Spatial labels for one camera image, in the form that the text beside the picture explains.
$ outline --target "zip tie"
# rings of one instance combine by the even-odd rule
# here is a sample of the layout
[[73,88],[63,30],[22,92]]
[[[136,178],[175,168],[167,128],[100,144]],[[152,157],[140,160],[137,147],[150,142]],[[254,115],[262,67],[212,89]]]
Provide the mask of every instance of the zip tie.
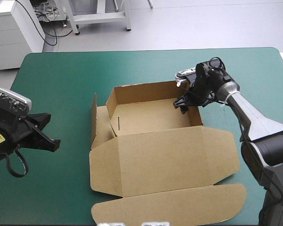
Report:
[[233,95],[233,94],[235,94],[235,93],[240,93],[240,92],[239,92],[239,91],[233,91],[233,92],[229,93],[229,94],[227,95],[227,97],[225,98],[225,100],[223,101],[223,104],[220,105],[220,107],[224,107],[224,106],[227,104],[228,98],[230,98],[230,96]]

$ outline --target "white cabinet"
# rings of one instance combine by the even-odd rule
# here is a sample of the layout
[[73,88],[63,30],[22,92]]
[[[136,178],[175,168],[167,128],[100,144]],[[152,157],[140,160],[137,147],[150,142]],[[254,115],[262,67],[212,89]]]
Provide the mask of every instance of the white cabinet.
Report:
[[[42,27],[29,0],[19,0],[31,15],[40,34]],[[38,34],[29,15],[14,0],[0,1],[0,70],[18,68],[29,53],[43,50],[44,41]]]

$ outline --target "green table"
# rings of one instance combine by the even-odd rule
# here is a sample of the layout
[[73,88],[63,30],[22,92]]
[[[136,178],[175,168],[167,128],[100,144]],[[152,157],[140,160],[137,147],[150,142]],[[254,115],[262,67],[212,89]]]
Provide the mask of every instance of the green table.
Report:
[[[98,103],[104,105],[114,86],[174,80],[177,71],[215,56],[223,59],[254,106],[283,123],[283,61],[274,48],[29,54],[12,90],[32,100],[32,113],[51,113],[44,131],[62,142],[55,153],[22,149],[30,172],[21,179],[10,176],[5,161],[0,162],[0,224],[93,224],[92,205],[116,198],[90,188],[93,94],[98,93]],[[231,131],[239,150],[240,131],[233,112],[219,104],[200,110],[205,126]],[[14,155],[12,161],[20,170]],[[247,200],[242,211],[224,224],[256,224],[262,207],[265,191],[241,156],[240,162],[240,171],[221,183],[243,183]]]

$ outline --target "white floor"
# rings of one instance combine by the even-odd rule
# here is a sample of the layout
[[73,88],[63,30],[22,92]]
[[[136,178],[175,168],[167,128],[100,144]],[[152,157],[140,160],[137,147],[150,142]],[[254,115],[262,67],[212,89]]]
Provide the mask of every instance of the white floor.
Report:
[[[76,14],[95,13],[92,0],[72,0]],[[80,35],[59,39],[44,52],[118,51],[187,48],[275,47],[283,57],[283,0],[130,0],[132,30],[125,23],[81,25]],[[106,9],[113,11],[113,0]],[[60,35],[71,30],[55,27]],[[48,24],[44,29],[50,32]],[[17,69],[0,71],[9,88]]]

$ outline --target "cardboard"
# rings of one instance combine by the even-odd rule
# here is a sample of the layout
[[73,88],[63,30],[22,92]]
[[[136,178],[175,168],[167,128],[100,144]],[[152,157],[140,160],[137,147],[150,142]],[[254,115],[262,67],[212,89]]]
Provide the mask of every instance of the cardboard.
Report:
[[239,170],[233,135],[203,126],[116,137],[90,152],[91,187],[122,197],[208,186]]
[[97,95],[94,95],[91,109],[91,148],[105,143],[115,137],[110,125],[110,118],[106,106],[97,106]]
[[197,107],[182,115],[174,81],[115,87],[92,104],[91,187],[122,199],[92,208],[97,223],[222,222],[239,212],[243,185],[212,186],[239,170],[233,135],[202,126]]
[[120,136],[202,125],[198,107],[174,109],[183,92],[174,81],[115,87],[107,101],[112,129]]
[[246,189],[241,184],[190,188],[97,203],[92,216],[97,224],[167,221],[172,226],[197,226],[223,222],[243,207]]

